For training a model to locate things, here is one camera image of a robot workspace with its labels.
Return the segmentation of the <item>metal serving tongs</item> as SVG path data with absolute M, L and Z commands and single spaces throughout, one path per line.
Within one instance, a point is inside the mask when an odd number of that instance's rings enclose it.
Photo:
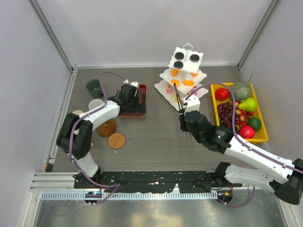
M 186 122 L 185 122 L 185 108 L 184 108 L 183 102 L 181 101 L 181 98 L 180 98 L 180 95 L 179 95 L 176 83 L 173 83 L 173 87 L 175 89 L 175 95 L 176 95 L 177 104 L 178 104 L 178 108 L 179 108 L 179 111 L 178 111 L 179 117 L 178 118 L 179 118 L 179 122 L 180 122 L 180 129 L 183 132 L 185 132 L 187 140 L 191 141 L 192 140 L 192 136 L 189 133 L 189 130 L 188 130 Z

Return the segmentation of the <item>red dessert tray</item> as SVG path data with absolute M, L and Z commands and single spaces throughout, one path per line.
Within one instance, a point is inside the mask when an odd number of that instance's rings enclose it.
M 147 100 L 147 86 L 139 84 L 136 106 L 131 111 L 123 113 L 120 117 L 125 118 L 142 118 L 146 115 L 146 100 Z

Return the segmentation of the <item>dark brown wooden saucer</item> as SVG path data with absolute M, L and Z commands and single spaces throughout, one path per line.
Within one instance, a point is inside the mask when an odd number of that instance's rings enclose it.
M 98 126 L 96 131 L 97 134 L 101 137 L 109 137 L 116 131 L 116 122 L 110 119 Z

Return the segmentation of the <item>light wooden coaster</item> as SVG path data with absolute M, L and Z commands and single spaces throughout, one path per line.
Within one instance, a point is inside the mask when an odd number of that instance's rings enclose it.
M 113 133 L 108 138 L 108 144 L 113 149 L 119 149 L 125 144 L 125 137 L 121 133 Z

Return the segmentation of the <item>white three-tier stand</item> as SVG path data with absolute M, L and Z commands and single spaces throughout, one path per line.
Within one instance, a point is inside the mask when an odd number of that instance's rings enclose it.
M 179 70 L 179 74 L 176 77 L 172 77 L 171 71 L 172 69 L 177 69 L 174 67 L 174 62 L 177 61 L 175 58 L 175 54 L 177 52 L 182 52 L 184 54 L 185 59 L 182 60 L 184 66 Z M 200 57 L 200 60 L 198 62 L 191 62 L 189 59 L 189 56 L 191 54 L 197 54 Z M 175 95 L 175 89 L 173 87 L 173 84 L 171 83 L 172 79 L 177 79 L 180 81 L 180 86 L 177 87 L 180 98 L 183 99 L 187 97 L 191 92 L 192 88 L 197 86 L 197 88 L 201 87 L 201 81 L 207 77 L 207 74 L 203 73 L 199 67 L 203 58 L 202 52 L 197 52 L 193 50 L 193 46 L 190 43 L 187 43 L 183 45 L 182 47 L 176 47 L 168 68 L 164 70 L 163 73 L 160 74 L 161 81 L 159 83 L 156 83 L 154 87 L 159 91 L 159 93 L 178 111 L 178 104 L 177 99 Z M 191 73 L 198 73 L 198 75 L 194 78 L 192 77 Z M 192 86 L 186 86 L 182 83 L 183 80 L 192 80 L 194 82 L 194 85 Z M 172 85 L 172 93 L 167 94 L 166 93 L 166 85 L 171 84 Z M 202 88 L 198 91 L 194 91 L 194 95 L 196 95 L 198 98 L 202 98 L 204 95 L 208 93 L 208 89 Z

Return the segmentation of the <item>orange fish cookies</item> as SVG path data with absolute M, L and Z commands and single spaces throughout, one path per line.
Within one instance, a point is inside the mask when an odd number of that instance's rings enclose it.
M 179 74 L 179 70 L 178 69 L 172 69 L 171 71 L 171 75 L 172 77 L 176 77 L 177 75 Z M 192 77 L 196 77 L 198 75 L 198 73 L 191 73 Z M 171 83 L 176 85 L 176 87 L 179 87 L 180 86 L 180 81 L 177 80 L 177 79 L 172 79 L 171 80 Z M 194 85 L 194 82 L 192 80 L 183 80 L 182 83 L 186 86 L 192 86 Z

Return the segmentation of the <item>black round cookies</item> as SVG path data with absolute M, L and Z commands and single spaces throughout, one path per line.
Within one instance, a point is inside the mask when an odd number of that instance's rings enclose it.
M 183 64 L 182 60 L 185 59 L 184 54 L 182 52 L 177 52 L 175 54 L 175 58 L 177 61 L 174 62 L 174 67 L 177 69 L 183 68 L 184 64 Z M 197 54 L 191 54 L 189 56 L 189 59 L 191 62 L 198 62 L 200 60 L 200 57 Z

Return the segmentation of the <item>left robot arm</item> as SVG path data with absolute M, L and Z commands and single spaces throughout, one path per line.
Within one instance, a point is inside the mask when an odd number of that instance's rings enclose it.
M 111 188 L 101 184 L 100 167 L 93 160 L 90 149 L 93 131 L 106 121 L 118 116 L 142 117 L 146 114 L 147 86 L 137 82 L 125 83 L 114 96 L 90 111 L 65 116 L 56 145 L 68 154 L 70 161 L 85 177 L 90 188 Z

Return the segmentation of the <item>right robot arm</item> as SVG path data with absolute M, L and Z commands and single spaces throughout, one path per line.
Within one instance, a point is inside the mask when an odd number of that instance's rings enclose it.
M 242 169 L 220 163 L 214 175 L 217 185 L 248 184 L 266 189 L 289 204 L 300 203 L 303 194 L 302 159 L 290 160 L 271 154 L 233 134 L 232 130 L 224 126 L 212 125 L 197 110 L 180 110 L 179 121 L 181 130 L 189 132 L 197 143 L 208 150 L 235 157 L 254 167 Z

